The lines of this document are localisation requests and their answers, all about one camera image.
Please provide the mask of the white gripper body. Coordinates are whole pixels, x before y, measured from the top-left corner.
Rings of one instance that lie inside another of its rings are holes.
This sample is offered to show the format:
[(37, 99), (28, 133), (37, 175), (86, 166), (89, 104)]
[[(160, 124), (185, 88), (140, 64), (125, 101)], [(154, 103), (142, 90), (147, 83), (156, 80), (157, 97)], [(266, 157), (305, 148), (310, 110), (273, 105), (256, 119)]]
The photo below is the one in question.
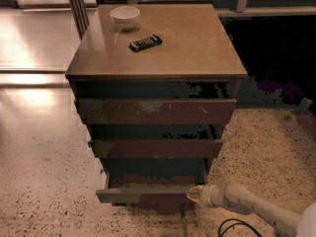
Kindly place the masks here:
[(199, 203), (206, 207), (216, 208), (223, 207), (228, 208), (229, 202), (224, 196), (224, 189), (216, 185), (203, 186), (199, 193)]

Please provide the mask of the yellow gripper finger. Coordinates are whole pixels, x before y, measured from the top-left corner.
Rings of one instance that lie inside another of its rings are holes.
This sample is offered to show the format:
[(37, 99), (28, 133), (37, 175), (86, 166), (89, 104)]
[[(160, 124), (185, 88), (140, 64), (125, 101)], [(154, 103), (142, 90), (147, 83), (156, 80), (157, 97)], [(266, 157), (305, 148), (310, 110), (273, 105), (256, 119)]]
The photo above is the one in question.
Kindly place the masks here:
[(187, 198), (191, 201), (201, 204), (202, 186), (195, 186), (188, 190)]

